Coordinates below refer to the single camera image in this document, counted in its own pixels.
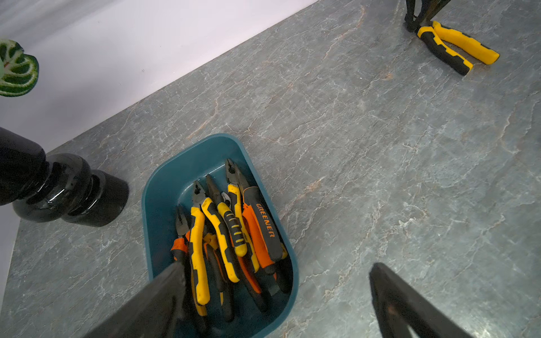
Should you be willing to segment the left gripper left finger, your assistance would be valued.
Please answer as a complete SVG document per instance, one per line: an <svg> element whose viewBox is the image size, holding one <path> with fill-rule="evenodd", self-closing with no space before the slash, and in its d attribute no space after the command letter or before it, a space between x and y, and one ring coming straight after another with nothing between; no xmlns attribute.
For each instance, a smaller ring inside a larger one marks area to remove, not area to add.
<svg viewBox="0 0 541 338"><path fill-rule="evenodd" d="M185 264L175 262L85 336L173 337L185 294Z"/></svg>

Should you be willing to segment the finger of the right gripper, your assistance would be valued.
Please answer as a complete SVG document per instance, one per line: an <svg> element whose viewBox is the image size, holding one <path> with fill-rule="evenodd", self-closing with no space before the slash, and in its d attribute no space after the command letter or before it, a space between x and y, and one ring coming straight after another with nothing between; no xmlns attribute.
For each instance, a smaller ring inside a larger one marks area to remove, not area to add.
<svg viewBox="0 0 541 338"><path fill-rule="evenodd" d="M406 29L409 32L417 32L427 16L427 0L421 0L421 10L415 14L416 0L406 1L407 12L404 17Z"/></svg>
<svg viewBox="0 0 541 338"><path fill-rule="evenodd" d="M427 25L432 18L438 14L450 0L423 0L422 1L422 24Z"/></svg>

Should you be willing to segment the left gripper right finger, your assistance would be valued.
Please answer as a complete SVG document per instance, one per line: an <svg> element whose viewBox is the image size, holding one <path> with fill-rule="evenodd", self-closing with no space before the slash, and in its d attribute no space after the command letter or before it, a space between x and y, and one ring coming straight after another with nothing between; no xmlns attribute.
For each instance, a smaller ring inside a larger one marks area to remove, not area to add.
<svg viewBox="0 0 541 338"><path fill-rule="evenodd" d="M373 308L383 337L470 337L384 263L369 273Z"/></svg>

